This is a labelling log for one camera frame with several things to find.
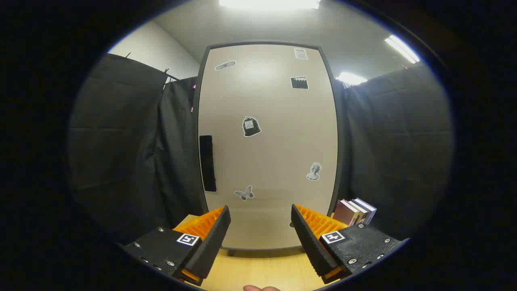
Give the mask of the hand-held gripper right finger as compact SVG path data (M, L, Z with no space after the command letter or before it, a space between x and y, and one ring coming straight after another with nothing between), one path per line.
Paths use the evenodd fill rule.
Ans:
M373 267L409 241L395 239L366 223L349 226L297 204L292 205L290 219L309 262L325 284Z

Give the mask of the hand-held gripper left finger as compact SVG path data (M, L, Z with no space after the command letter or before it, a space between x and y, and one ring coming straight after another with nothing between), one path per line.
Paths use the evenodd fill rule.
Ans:
M224 205L172 229L157 227L122 249L156 273L200 286L230 223L229 207Z

